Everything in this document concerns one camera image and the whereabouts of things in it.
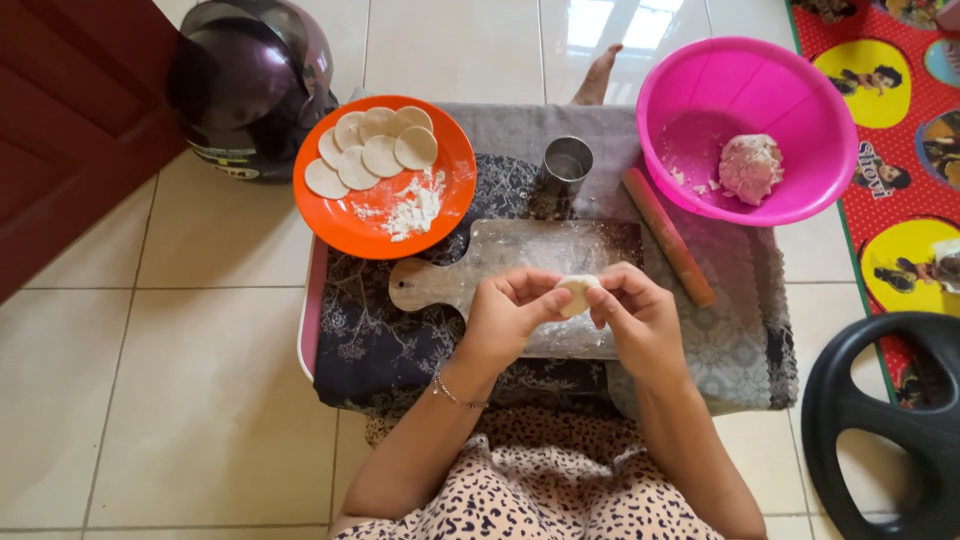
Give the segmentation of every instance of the silver bracelet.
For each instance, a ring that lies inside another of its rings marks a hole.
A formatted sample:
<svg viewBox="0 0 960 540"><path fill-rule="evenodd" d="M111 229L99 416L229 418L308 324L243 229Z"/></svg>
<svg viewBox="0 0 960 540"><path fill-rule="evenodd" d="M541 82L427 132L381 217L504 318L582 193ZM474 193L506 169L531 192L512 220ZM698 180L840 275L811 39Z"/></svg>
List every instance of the silver bracelet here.
<svg viewBox="0 0 960 540"><path fill-rule="evenodd" d="M466 404L461 402L453 394L451 394L449 390L446 389L446 386L444 386L444 382L440 380L439 374L433 376L433 380L431 382L433 383L433 393L435 395L443 394L447 399L449 399L451 402L457 405L465 406L466 408L487 408L490 406L490 404L487 402L469 402Z"/></svg>

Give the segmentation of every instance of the round dough sheet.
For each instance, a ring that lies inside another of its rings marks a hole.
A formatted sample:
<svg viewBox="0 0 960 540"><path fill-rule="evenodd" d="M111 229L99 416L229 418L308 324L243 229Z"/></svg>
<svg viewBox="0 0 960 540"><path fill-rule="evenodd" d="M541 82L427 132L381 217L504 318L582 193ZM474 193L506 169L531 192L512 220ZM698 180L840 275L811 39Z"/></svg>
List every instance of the round dough sheet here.
<svg viewBox="0 0 960 540"><path fill-rule="evenodd" d="M590 304L587 303L587 289L598 286L600 286L600 280L590 275L566 276L560 280L554 288L562 287L573 293L573 300L560 311L560 314L564 317L572 317L590 309Z"/></svg>
<svg viewBox="0 0 960 540"><path fill-rule="evenodd" d="M380 182L380 177L373 174L363 164L362 146L347 148L344 154L340 156L340 167L337 171L340 173L341 182L353 189L361 191L370 189L377 182Z"/></svg>
<svg viewBox="0 0 960 540"><path fill-rule="evenodd" d="M391 136L372 137L363 145L363 163L370 172L381 178L398 175L403 170L403 165L394 156L395 147L396 139Z"/></svg>
<svg viewBox="0 0 960 540"><path fill-rule="evenodd" d="M394 155L401 165L421 171L437 160L437 139L426 128L414 126L396 138Z"/></svg>
<svg viewBox="0 0 960 540"><path fill-rule="evenodd" d="M333 128L333 134L337 140L337 146L346 151L354 146L363 146L360 140L360 119L363 118L363 112L348 112L337 120L337 125Z"/></svg>
<svg viewBox="0 0 960 540"><path fill-rule="evenodd" d="M390 135L400 136L400 134L414 126L420 126L430 133L433 133L433 120L430 119L430 115L426 113L426 110L412 105L401 107L396 111L396 114L394 114L394 119L390 126Z"/></svg>
<svg viewBox="0 0 960 540"><path fill-rule="evenodd" d="M389 135L394 121L394 111L386 107L374 107L360 118L360 140L364 144L377 135Z"/></svg>
<svg viewBox="0 0 960 540"><path fill-rule="evenodd" d="M320 142L317 143L317 149L320 150L320 157L326 161L326 164L330 165L333 170L337 170L337 163L340 161L340 156L344 152L337 146L333 131L334 128L330 128L326 130L323 135L320 135Z"/></svg>
<svg viewBox="0 0 960 540"><path fill-rule="evenodd" d="M340 181L337 171L333 170L324 160L313 160L303 172L306 186L310 191L327 199L343 199L350 193L350 188Z"/></svg>

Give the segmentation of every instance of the cutting board handle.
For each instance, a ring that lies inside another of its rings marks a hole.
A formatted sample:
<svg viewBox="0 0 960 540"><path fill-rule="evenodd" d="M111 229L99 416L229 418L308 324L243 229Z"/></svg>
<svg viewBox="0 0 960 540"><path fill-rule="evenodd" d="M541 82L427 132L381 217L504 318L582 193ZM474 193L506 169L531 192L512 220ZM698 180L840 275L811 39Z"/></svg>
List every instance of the cutting board handle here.
<svg viewBox="0 0 960 540"><path fill-rule="evenodd" d="M464 286L462 279L449 271L453 266L456 264L437 266L420 258L401 259L390 272L390 300L404 311L447 304Z"/></svg>

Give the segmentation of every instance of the orange plate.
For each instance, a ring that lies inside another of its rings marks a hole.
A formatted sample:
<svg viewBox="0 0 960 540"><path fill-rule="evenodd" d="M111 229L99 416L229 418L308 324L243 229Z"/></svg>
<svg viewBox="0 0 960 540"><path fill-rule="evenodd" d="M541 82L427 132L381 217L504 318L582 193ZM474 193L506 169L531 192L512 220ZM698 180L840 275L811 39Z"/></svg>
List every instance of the orange plate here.
<svg viewBox="0 0 960 540"><path fill-rule="evenodd" d="M441 209L426 233L411 233L409 238L391 242L390 234L380 228L387 222L391 209L402 201L396 197L415 177L422 177L422 171L404 170L400 174L381 180L377 185L365 191L352 190L339 201L331 201L310 191L306 186L303 171L310 161L320 157L317 143L326 130L336 125L337 120L348 112L368 110L373 107L386 107L398 110L414 105L425 110L433 120L433 135L440 147L437 161L433 164L433 175L444 171L444 194L441 196ZM412 97L372 96L343 105L320 121L306 137L297 162L294 164L294 196L303 220L310 229L329 246L344 253L361 258L401 258L409 257L436 244L453 231L467 213L473 190L476 188L477 162L473 156L473 147L464 130L442 110ZM383 211L383 215L360 219L353 212L351 204L367 205L371 209Z"/></svg>

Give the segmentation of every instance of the play mat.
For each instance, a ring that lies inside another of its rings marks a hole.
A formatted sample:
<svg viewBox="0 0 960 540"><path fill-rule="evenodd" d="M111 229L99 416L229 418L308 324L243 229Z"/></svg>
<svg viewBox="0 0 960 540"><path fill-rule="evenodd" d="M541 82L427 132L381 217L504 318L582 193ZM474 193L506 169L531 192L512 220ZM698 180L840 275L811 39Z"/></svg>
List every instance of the play mat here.
<svg viewBox="0 0 960 540"><path fill-rule="evenodd" d="M960 316L933 272L933 245L960 238L960 35L937 27L947 0L789 0L798 50L827 75L856 124L859 163L840 200L871 313ZM928 373L884 338L891 400L926 400Z"/></svg>

